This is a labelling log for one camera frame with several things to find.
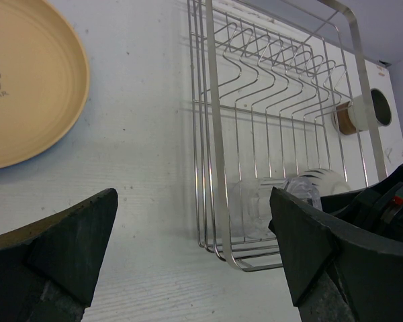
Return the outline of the yellow plate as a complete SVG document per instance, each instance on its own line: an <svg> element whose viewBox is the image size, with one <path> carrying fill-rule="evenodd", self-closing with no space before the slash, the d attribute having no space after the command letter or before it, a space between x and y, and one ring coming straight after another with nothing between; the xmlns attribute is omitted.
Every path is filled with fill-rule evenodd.
<svg viewBox="0 0 403 322"><path fill-rule="evenodd" d="M89 94L83 44L47 1L0 1L0 168L51 148Z"/></svg>

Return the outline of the clear glass cup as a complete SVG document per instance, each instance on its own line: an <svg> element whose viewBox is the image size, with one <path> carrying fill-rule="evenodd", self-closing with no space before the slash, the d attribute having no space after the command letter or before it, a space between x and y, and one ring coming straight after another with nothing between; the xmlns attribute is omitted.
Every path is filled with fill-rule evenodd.
<svg viewBox="0 0 403 322"><path fill-rule="evenodd" d="M236 183L228 194L231 232L234 237L268 239L275 235L269 224L291 211L290 202L300 200L322 210L318 189L302 177L250 178Z"/></svg>

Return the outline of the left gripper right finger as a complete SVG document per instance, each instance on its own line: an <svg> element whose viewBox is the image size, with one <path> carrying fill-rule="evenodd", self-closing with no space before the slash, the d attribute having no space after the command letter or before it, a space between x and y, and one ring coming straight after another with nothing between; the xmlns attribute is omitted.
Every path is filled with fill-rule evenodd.
<svg viewBox="0 0 403 322"><path fill-rule="evenodd" d="M273 222L302 321L403 321L403 243L295 200Z"/></svg>

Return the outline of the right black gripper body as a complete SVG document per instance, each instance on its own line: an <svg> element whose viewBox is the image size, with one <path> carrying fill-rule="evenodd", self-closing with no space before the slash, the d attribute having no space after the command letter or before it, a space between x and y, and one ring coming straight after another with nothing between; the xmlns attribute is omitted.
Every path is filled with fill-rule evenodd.
<svg viewBox="0 0 403 322"><path fill-rule="evenodd" d="M359 228L373 228L390 205L403 205L403 163L387 178L365 189L321 198L322 209Z"/></svg>

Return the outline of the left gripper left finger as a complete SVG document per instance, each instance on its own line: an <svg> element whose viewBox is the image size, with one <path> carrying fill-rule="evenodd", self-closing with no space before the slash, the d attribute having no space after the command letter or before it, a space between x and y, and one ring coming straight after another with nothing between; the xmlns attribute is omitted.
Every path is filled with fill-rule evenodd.
<svg viewBox="0 0 403 322"><path fill-rule="evenodd" d="M116 213L105 189L0 235L0 321L81 321L91 306Z"/></svg>

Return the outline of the white brown mug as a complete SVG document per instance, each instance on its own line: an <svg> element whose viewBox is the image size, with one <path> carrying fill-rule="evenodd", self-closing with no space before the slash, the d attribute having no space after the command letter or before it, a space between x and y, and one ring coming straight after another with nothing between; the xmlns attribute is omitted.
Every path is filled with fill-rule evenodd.
<svg viewBox="0 0 403 322"><path fill-rule="evenodd" d="M379 89L371 89L370 93L377 126L389 126L392 122L392 111L386 96ZM334 128L345 136L352 135L358 131L368 131L369 124L363 95L355 97L353 101L337 105L331 119Z"/></svg>

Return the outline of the white blue striped bowl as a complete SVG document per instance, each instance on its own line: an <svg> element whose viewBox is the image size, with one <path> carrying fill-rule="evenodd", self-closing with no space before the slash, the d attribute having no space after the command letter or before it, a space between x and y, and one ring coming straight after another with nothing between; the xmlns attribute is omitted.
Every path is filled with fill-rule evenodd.
<svg viewBox="0 0 403 322"><path fill-rule="evenodd" d="M316 187L321 197L351 191L347 181L337 172L325 168L306 170L299 177L307 178Z"/></svg>

